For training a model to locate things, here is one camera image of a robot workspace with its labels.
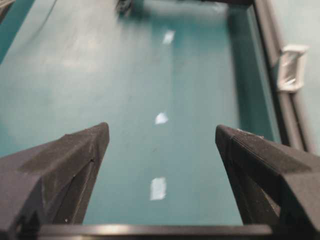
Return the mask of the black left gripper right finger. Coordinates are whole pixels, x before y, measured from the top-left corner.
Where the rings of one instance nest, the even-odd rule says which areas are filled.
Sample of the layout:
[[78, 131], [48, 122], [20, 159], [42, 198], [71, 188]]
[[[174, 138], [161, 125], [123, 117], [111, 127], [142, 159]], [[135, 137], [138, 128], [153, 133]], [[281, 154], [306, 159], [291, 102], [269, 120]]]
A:
[[319, 156], [222, 124], [215, 143], [245, 225], [319, 239]]

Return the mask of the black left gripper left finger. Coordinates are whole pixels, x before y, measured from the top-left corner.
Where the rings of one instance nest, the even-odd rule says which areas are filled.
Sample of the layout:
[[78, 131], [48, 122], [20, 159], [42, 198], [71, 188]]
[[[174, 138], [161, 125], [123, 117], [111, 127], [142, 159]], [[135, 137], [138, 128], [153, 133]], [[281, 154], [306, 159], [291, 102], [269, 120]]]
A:
[[0, 237], [81, 224], [110, 141], [102, 122], [0, 159]]

